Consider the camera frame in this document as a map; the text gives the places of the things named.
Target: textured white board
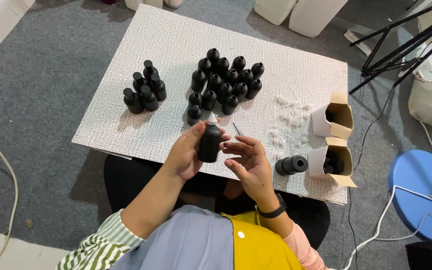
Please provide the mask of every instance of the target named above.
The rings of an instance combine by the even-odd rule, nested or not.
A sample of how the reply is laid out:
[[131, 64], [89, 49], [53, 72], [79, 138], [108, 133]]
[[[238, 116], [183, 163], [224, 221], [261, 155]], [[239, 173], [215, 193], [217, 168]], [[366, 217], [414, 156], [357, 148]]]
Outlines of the textured white board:
[[[280, 123], [279, 115], [287, 110], [276, 102], [276, 96], [298, 101], [301, 106], [308, 105], [304, 114], [309, 115], [329, 102], [332, 91], [348, 91], [346, 63], [148, 5], [140, 5], [136, 12], [72, 142], [163, 163], [173, 143], [189, 128], [186, 111], [191, 74], [213, 47], [231, 62], [243, 55], [249, 68], [256, 62], [265, 66], [261, 77], [263, 87], [255, 99], [242, 102], [229, 116], [221, 115], [220, 105], [216, 104], [214, 112], [222, 116], [221, 126], [230, 135], [237, 135], [232, 125], [235, 121], [245, 136], [264, 144], [272, 166], [280, 151], [285, 156], [295, 151], [306, 156], [309, 150], [322, 146], [324, 138], [313, 135], [310, 116], [300, 127], [285, 134], [284, 147], [272, 143], [268, 127]], [[159, 70], [166, 84], [167, 98], [156, 111], [134, 115], [123, 103], [123, 89], [132, 88], [132, 74], [142, 72], [147, 59]], [[297, 138], [304, 131], [309, 133], [308, 141], [295, 148]], [[228, 157], [231, 156], [220, 154], [217, 162], [204, 164], [201, 172], [237, 179], [223, 164]], [[305, 197], [339, 204], [347, 202], [346, 187], [310, 178], [307, 172], [286, 177], [274, 173], [273, 186]]]

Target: hand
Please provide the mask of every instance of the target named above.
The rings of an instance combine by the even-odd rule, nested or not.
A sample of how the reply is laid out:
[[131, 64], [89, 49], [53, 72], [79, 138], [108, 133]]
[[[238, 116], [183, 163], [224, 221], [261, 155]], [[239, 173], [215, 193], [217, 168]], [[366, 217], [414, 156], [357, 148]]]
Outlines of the hand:
[[264, 205], [263, 208], [270, 210], [269, 208], [273, 208], [275, 204], [276, 195], [273, 190], [271, 165], [266, 158], [265, 149], [259, 141], [253, 138], [236, 136], [236, 139], [240, 142], [224, 143], [223, 153], [241, 157], [226, 159], [224, 164], [239, 178], [249, 197], [255, 200], [258, 206]]
[[[178, 180], [184, 183], [201, 169], [203, 162], [198, 159], [197, 150], [199, 141], [205, 133], [207, 123], [207, 120], [204, 122], [199, 121], [176, 140], [161, 167], [162, 170], [165, 170], [170, 176], [177, 176]], [[221, 142], [229, 141], [231, 136], [225, 135], [226, 131], [224, 129], [220, 128], [220, 130], [223, 133]]]

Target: green striped shirt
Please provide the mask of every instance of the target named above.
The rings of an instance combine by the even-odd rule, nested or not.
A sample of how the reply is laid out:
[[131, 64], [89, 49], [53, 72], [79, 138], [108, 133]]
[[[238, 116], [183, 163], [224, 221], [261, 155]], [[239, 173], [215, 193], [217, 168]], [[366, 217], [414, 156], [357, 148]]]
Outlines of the green striped shirt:
[[55, 270], [109, 269], [126, 252], [141, 245], [144, 239], [124, 226], [121, 211], [106, 218], [97, 233], [86, 237], [79, 249], [66, 255]]

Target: person's left hand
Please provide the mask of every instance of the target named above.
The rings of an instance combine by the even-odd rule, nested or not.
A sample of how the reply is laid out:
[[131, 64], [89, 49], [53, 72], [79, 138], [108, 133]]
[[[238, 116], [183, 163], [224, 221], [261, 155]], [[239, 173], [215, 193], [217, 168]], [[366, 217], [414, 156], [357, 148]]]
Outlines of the person's left hand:
[[[177, 176], [183, 183], [192, 178], [203, 165], [203, 162], [198, 158], [198, 148], [207, 123], [207, 120], [204, 122], [199, 121], [184, 132], [174, 143], [161, 169], [164, 169], [170, 175]], [[223, 133], [221, 142], [229, 141], [231, 136], [225, 135], [224, 129], [219, 129]]]

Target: yellow garment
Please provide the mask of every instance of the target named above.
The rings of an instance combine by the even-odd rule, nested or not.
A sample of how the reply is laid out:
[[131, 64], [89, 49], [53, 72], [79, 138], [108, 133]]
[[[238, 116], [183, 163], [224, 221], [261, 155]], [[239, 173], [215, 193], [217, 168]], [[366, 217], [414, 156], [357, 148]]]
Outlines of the yellow garment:
[[306, 270], [279, 235], [258, 226], [256, 211], [221, 215], [233, 223], [234, 270]]

